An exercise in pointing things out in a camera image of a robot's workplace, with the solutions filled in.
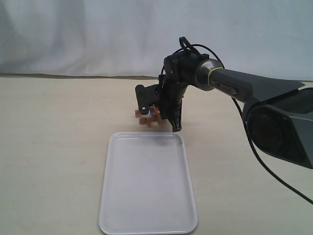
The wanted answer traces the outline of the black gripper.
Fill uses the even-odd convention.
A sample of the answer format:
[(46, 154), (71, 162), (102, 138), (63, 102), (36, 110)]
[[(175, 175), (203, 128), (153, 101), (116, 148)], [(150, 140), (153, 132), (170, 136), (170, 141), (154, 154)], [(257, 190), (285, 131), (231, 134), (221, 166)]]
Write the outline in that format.
[(207, 77), (196, 73), (208, 54), (172, 54), (164, 59), (165, 77), (159, 91), (159, 107), (172, 126), (173, 132), (179, 132), (181, 125), (182, 98), (189, 85), (208, 91)]

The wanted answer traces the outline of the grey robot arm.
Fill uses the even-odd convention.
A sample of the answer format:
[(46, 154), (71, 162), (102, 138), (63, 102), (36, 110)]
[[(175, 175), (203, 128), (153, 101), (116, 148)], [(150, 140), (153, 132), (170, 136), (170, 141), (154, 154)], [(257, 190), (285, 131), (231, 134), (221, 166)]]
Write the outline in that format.
[(181, 130), (188, 86), (218, 90), (243, 103), (248, 136), (264, 153), (306, 168), (313, 166), (313, 91), (294, 80), (225, 69), (208, 55), (178, 53), (164, 59), (159, 108), (173, 131)]

